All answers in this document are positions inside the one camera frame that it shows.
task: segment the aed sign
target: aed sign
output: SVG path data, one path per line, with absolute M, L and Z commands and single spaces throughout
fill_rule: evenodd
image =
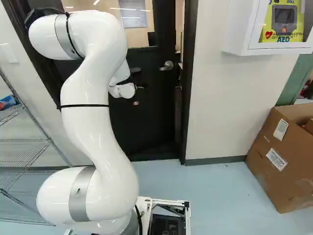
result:
M 303 0 L 270 0 L 260 43 L 303 42 Z

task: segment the aed cabinet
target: aed cabinet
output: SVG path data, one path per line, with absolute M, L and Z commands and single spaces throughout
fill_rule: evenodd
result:
M 229 0 L 222 51 L 311 54 L 312 27 L 313 0 Z

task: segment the blue object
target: blue object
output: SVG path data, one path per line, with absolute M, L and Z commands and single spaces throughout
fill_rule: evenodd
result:
M 8 109 L 13 105 L 17 105 L 17 102 L 12 94 L 0 100 L 0 110 Z

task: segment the door frame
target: door frame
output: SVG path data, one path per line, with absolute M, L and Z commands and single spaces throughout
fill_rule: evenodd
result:
M 300 55 L 276 106 L 292 105 L 299 97 L 313 69 L 313 54 Z
M 1 0 L 11 23 L 26 51 L 31 62 L 33 63 L 38 75 L 50 94 L 59 92 L 62 87 L 62 78 L 52 60 L 41 56 L 31 45 L 27 31 L 24 27 L 24 19 L 29 9 L 28 2 L 18 0 Z M 63 10 L 61 0 L 55 0 L 55 6 Z M 183 70 L 181 71 L 181 88 L 182 88 L 182 105 L 181 105 L 181 144 L 179 150 L 179 160 L 185 164 L 186 147 L 188 136 L 190 96 L 194 63 L 194 50 L 196 41 L 198 15 L 198 0 L 185 0 L 184 9 L 184 38 L 183 38 Z M 59 97 L 52 97 L 56 104 L 60 103 Z

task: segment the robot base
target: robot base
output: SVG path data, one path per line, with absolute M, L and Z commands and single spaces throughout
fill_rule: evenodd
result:
M 191 235 L 189 201 L 138 197 L 136 205 L 141 215 L 142 235 Z M 73 230 L 67 230 L 64 235 L 73 234 Z

